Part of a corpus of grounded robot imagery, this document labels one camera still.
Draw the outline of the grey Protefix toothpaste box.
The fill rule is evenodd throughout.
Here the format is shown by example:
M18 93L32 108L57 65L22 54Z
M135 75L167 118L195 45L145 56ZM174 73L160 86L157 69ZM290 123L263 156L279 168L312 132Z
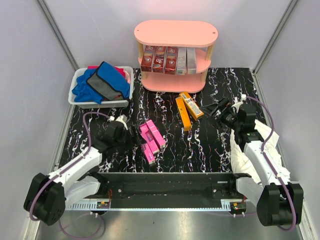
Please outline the grey Protefix toothpaste box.
M179 47L177 51L176 74L185 75L187 70L187 48Z

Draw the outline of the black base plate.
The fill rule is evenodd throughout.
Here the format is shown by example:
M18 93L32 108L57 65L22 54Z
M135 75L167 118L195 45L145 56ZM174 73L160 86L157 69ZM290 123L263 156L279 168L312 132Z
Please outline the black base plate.
M139 202L154 207L157 202L170 208L209 208L224 199L242 199L236 181L247 173L96 173L102 183L89 198Z

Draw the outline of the grey black-trimmed cloth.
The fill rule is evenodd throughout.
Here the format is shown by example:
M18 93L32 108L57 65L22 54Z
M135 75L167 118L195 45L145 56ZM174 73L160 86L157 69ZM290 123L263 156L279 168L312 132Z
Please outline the grey black-trimmed cloth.
M108 101L114 101L117 97L128 100L130 97L130 84L112 65L105 61L98 66L86 82L96 93Z

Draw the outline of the silver grey toothpaste box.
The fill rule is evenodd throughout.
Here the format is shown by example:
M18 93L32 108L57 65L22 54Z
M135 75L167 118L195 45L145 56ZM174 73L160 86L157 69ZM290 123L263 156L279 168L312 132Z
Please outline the silver grey toothpaste box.
M187 56L187 73L196 74L197 73L196 49L194 47L188 47L186 49L186 56Z

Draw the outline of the pink cloth in basket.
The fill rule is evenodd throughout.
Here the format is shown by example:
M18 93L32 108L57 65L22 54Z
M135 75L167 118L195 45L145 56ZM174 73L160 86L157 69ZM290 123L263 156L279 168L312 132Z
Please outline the pink cloth in basket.
M87 69L97 69L97 65L90 65L87 67ZM125 80L130 84L131 83L131 77L130 74L124 70L123 68L115 67L114 68L125 78Z

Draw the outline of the pink BeYou box back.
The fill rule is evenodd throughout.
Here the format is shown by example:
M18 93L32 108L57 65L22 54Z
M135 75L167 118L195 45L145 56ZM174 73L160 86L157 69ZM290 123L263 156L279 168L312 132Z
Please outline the pink BeYou box back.
M157 143L159 149L163 149L166 146L166 141L164 140L158 128L155 126L154 122L149 119L146 121L146 125L151 132L151 135L153 136L155 142Z

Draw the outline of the white plastic basket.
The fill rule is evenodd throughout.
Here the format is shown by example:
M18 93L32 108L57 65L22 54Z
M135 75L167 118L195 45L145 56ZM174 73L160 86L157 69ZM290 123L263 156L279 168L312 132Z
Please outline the white plastic basket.
M77 105L82 109L97 109L97 108L126 108L130 101L133 98L133 92L134 92L134 70L130 66L117 66L120 69L123 69L126 72L126 75L130 79L130 92L129 92L129 100L113 100L113 101L102 101L101 104L97 104L94 101L81 101L76 102L75 98L76 95L73 94L72 90L76 87L77 78L82 76L87 68L79 68L75 71L74 76L71 81L69 93L68 93L68 102L71 105Z

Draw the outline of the white crumpled cloth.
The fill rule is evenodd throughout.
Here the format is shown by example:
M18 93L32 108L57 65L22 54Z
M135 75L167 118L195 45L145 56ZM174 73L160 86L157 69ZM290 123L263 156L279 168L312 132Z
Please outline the white crumpled cloth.
M270 132L271 128L259 120L255 120L255 129L260 133L260 135L265 140ZM279 135L274 131L272 133L271 138L267 141L266 145L264 146L264 150L269 153L273 161L276 163L276 165L279 167L280 171L283 173L283 175L290 179L290 172L287 168L282 166L282 159L281 155L278 153L276 146L279 140ZM234 130L231 130L230 134L230 165L231 170L233 173L245 173L249 174L252 179L259 184L261 182L261 179L255 170L252 162L249 160L249 158L241 151L239 145L235 142L235 134Z

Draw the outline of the pink beyou box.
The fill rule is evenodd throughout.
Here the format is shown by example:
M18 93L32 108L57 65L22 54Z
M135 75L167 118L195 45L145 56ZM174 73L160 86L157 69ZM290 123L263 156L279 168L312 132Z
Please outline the pink beyou box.
M149 119L146 121L146 125L151 132L151 135L153 136L155 142L157 143L159 149L163 149L166 146L166 141L164 140L158 128L155 126L154 122Z
M141 149L142 149L142 152L146 158L146 161L148 162L148 164L151 166L151 165L154 165L156 160L155 160L155 157L154 157L154 154L152 153L149 145L147 143L142 143L141 144Z
M140 135L146 141L146 143L149 146L151 152L153 154L157 154L160 151L160 149L159 149L154 137L152 136L147 124L146 123L141 124L139 126L139 129L140 129Z

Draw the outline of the blue cloth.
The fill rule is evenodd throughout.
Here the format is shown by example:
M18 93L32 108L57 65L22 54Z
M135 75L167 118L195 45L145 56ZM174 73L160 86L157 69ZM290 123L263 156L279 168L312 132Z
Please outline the blue cloth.
M83 75L77 78L77 85L72 90L73 94L76 95L75 101L76 102L96 102L97 104L101 104L103 101L108 101L107 99L103 98L97 92L95 92L88 84L87 80L93 75L96 69L87 69ZM114 99L117 100L124 100L120 96Z

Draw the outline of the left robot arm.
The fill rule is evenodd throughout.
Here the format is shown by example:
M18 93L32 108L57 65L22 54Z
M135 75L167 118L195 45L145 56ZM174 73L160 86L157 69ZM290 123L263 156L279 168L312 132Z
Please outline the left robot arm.
M142 143L140 128L116 119L103 135L89 141L89 146L61 168L45 175L38 173L31 181L23 208L36 221L51 226L67 207L86 197L103 198L108 194L108 180L93 169L109 150L129 148Z

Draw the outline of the pink BeYou box front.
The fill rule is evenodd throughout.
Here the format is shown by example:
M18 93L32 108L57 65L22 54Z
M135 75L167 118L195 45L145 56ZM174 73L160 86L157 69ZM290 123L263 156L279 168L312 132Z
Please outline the pink BeYou box front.
M148 164L151 166L151 165L154 165L156 160L155 160L155 157L154 157L154 154L152 153L149 145L147 143L142 143L141 144L141 149L142 149L142 152L146 158L146 161L148 162Z

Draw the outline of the red 3D toothpaste box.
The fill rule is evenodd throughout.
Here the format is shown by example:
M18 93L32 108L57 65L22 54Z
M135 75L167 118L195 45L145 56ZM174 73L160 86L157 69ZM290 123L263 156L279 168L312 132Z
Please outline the red 3D toothpaste box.
M142 72L153 71L153 61L155 57L156 46L146 45L143 52L143 57L140 63L140 69Z
M166 50L164 73L168 75L176 74L176 66L178 59L178 48L168 46Z
M154 52L154 58L152 62L152 71L154 73L163 73L166 57L166 46L157 46Z

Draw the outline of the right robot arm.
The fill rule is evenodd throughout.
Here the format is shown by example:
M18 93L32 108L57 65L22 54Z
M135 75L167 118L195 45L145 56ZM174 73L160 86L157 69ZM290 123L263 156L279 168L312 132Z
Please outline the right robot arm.
M256 206L256 213L263 226L277 226L290 232L300 224L303 210L304 191L299 183L290 178L276 165L267 152L266 144L270 136L263 138L255 128L256 107L244 101L232 104L226 97L217 103L200 109L214 119L213 125L220 129L223 125L233 130L235 143L251 161L261 184L250 177L240 177L227 185L232 198L245 196Z

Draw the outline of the orange barcode toothpaste box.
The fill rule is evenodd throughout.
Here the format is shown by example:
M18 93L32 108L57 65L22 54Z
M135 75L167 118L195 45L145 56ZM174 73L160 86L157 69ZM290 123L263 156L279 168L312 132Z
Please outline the orange barcode toothpaste box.
M204 113L200 110L199 106L196 104L196 102L193 100L193 98L189 95L188 92L181 92L179 96L183 99L186 109L195 121L197 121L200 117L204 115Z

